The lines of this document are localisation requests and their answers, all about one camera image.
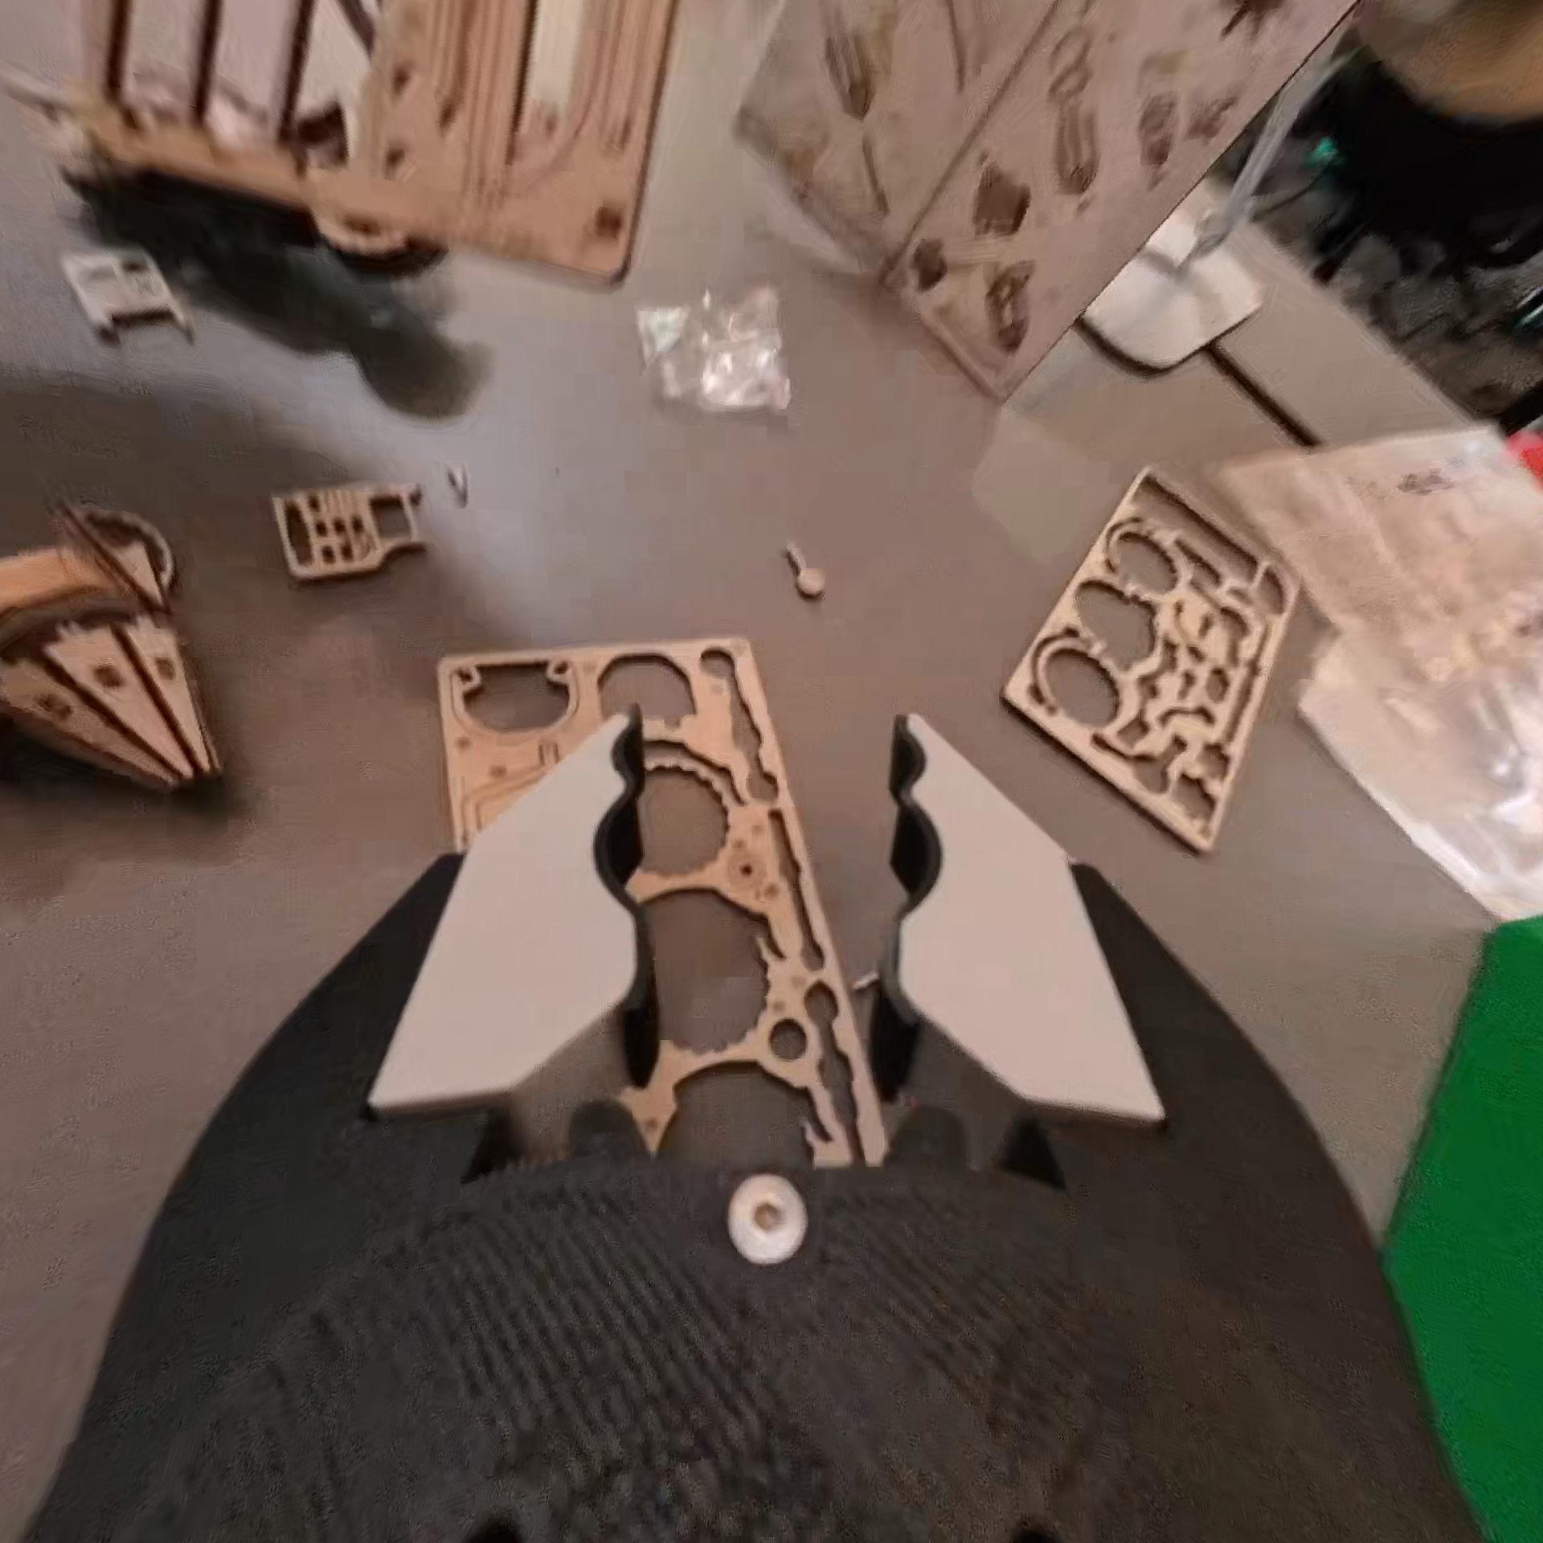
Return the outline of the wooden sheet with uncut gears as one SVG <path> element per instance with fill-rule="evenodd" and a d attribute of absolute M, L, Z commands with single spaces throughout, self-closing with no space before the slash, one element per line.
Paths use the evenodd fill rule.
<path fill-rule="evenodd" d="M 85 4 L 65 116 L 160 171 L 616 285 L 669 2 Z"/>

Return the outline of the green plastic bin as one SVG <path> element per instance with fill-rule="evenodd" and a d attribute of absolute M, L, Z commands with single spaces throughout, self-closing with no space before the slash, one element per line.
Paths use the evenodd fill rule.
<path fill-rule="evenodd" d="M 1382 1248 L 1484 1540 L 1541 1540 L 1541 919 L 1486 937 Z"/>

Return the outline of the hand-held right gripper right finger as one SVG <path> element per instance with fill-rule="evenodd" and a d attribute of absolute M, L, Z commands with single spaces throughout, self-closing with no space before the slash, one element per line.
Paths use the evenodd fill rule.
<path fill-rule="evenodd" d="M 893 724 L 889 794 L 902 901 L 871 1016 L 878 1097 L 943 1037 L 1034 1112 L 1165 1127 L 1067 853 L 917 713 Z"/>

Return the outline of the fan-shaped wooden model part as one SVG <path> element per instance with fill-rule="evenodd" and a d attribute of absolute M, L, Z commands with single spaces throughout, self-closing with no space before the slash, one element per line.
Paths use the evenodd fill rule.
<path fill-rule="evenodd" d="M 63 504 L 54 544 L 4 557 L 4 723 L 55 756 L 175 794 L 223 779 L 175 623 L 178 565 L 140 515 Z"/>

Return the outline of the small slotted wooden piece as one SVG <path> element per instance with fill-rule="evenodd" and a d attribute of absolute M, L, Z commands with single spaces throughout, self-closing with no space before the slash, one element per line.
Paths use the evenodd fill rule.
<path fill-rule="evenodd" d="M 92 333 L 118 344 L 127 326 L 171 324 L 188 342 L 193 320 L 155 260 L 138 249 L 101 249 L 59 258 L 63 278 Z"/>

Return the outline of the wooden piece with grid slots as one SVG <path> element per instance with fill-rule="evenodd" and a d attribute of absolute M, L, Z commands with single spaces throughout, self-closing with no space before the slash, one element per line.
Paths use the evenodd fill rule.
<path fill-rule="evenodd" d="M 425 548 L 423 487 L 353 482 L 272 495 L 283 565 L 300 585 L 373 576 L 397 555 Z"/>

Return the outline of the clear plastic parts bag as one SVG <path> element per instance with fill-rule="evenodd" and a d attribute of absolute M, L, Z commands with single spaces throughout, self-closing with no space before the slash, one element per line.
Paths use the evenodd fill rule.
<path fill-rule="evenodd" d="M 788 412 L 775 287 L 759 284 L 733 302 L 706 293 L 689 304 L 645 306 L 636 333 L 643 374 L 662 399 L 717 416 Z"/>

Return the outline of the wooden sheet with gear holes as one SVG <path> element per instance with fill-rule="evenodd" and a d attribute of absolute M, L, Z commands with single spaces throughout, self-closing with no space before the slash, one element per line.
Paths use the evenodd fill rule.
<path fill-rule="evenodd" d="M 695 785 L 718 809 L 713 855 L 680 873 L 643 864 L 630 897 L 724 903 L 755 932 L 763 994 L 755 1022 L 720 1048 L 665 1035 L 645 1081 L 619 1092 L 651 1151 L 680 1112 L 682 1090 L 706 1075 L 755 1070 L 803 1101 L 803 1139 L 816 1167 L 876 1167 L 887 1151 L 880 1097 L 823 914 L 785 759 L 746 640 L 458 653 L 437 664 L 437 712 L 454 846 L 459 853 L 608 717 L 623 669 L 680 678 L 682 712 L 643 715 L 649 779 Z M 478 700 L 498 671 L 531 669 L 566 704 L 549 726 L 494 728 Z"/>

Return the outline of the grey desk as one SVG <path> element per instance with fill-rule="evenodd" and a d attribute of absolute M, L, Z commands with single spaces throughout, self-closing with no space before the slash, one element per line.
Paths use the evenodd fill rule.
<path fill-rule="evenodd" d="M 1218 359 L 1139 379 L 1069 335 L 1000 410 L 887 295 L 794 245 L 741 157 L 764 15 L 682 8 L 623 291 L 461 258 L 403 322 L 302 271 L 199 295 L 193 342 L 96 340 L 59 267 L 85 216 L 4 98 L 4 552 L 44 544 L 70 497 L 149 517 L 226 772 L 223 802 L 191 805 L 4 765 L 4 1540 L 46 1496 L 211 1114 L 441 853 L 434 675 L 456 651 L 750 640 L 849 972 L 891 912 L 882 783 L 893 717 L 919 712 L 1207 983 L 1385 1231 L 1492 925 L 1299 719 L 1314 614 L 1209 858 L 998 693 L 1143 467 L 1198 489 L 1231 458 L 1461 414 L 1257 232 L 1266 306 Z M 788 412 L 662 399 L 636 311 L 759 284 Z M 300 585 L 270 497 L 364 482 L 423 487 L 425 548 Z"/>

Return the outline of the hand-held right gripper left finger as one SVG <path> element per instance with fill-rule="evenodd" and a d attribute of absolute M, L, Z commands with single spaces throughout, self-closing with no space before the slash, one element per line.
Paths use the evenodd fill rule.
<path fill-rule="evenodd" d="M 605 1029 L 662 1044 L 641 904 L 643 717 L 608 717 L 463 855 L 368 1095 L 375 1117 L 491 1110 Z"/>

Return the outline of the white printed paper sheet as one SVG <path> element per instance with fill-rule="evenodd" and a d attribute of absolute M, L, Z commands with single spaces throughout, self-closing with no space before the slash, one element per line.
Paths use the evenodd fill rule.
<path fill-rule="evenodd" d="M 1341 631 L 1422 658 L 1540 636 L 1540 482 L 1494 430 L 1246 456 L 1213 480 Z"/>

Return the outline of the clear plastic wrap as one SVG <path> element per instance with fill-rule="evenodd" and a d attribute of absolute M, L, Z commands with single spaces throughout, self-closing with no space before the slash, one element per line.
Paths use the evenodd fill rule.
<path fill-rule="evenodd" d="M 1417 636 L 1332 623 L 1299 715 L 1484 912 L 1541 915 L 1540 610 Z"/>

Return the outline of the wooden sheet, three oval holes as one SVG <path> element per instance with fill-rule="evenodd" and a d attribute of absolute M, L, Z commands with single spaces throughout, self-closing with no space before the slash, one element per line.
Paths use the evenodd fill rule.
<path fill-rule="evenodd" d="M 1001 700 L 1192 853 L 1209 855 L 1299 583 L 1185 484 L 1145 469 Z"/>

